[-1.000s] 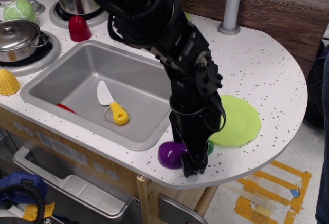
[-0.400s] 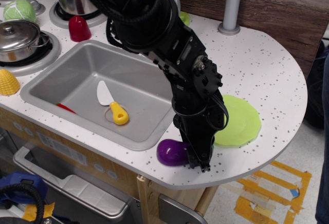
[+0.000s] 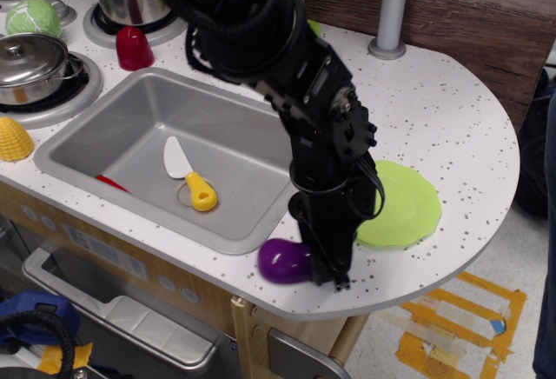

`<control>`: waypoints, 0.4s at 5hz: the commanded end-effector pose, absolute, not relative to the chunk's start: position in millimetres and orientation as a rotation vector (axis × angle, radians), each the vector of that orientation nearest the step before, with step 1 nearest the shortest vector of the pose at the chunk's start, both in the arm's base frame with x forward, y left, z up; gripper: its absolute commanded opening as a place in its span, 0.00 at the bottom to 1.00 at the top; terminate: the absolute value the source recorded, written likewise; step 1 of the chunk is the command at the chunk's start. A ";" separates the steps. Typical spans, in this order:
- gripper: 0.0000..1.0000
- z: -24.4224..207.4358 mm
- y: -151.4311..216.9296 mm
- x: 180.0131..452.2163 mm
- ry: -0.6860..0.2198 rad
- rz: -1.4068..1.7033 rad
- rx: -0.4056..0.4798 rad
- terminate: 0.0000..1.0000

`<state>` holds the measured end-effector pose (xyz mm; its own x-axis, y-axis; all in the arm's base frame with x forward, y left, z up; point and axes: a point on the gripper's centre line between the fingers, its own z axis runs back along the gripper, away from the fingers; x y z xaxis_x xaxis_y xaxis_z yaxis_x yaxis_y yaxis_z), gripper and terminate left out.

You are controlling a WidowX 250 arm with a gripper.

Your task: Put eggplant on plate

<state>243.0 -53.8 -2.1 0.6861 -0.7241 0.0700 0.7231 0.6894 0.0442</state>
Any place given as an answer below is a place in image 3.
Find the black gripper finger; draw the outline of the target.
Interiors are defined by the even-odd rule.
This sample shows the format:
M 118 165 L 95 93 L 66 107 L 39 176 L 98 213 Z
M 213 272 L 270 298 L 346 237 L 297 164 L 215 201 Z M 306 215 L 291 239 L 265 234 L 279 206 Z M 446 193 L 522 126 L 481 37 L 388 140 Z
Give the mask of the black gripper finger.
M 330 259 L 321 253 L 313 253 L 310 257 L 311 282 L 317 286 L 335 283 L 334 266 Z
M 340 266 L 334 269 L 334 286 L 336 290 L 349 290 L 351 288 L 351 279 L 349 277 L 349 267 Z

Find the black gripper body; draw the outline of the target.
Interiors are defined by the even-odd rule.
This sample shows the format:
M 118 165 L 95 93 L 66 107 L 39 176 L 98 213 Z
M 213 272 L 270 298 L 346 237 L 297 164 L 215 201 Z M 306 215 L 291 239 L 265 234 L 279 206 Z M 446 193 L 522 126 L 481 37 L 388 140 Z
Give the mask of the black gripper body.
M 355 178 L 329 192 L 300 190 L 290 199 L 288 208 L 311 255 L 326 255 L 334 269 L 351 269 L 357 229 L 375 216 L 377 194 L 374 181 Z

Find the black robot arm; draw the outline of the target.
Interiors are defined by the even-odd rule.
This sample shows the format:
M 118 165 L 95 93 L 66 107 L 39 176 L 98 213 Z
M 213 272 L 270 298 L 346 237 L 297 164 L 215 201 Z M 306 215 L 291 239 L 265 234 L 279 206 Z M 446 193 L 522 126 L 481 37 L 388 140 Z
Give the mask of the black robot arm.
M 352 76 L 310 27 L 303 0 L 163 0 L 188 23 L 189 65 L 261 94 L 290 138 L 289 212 L 313 283 L 348 289 L 358 228 L 385 192 L 370 155 L 375 126 Z

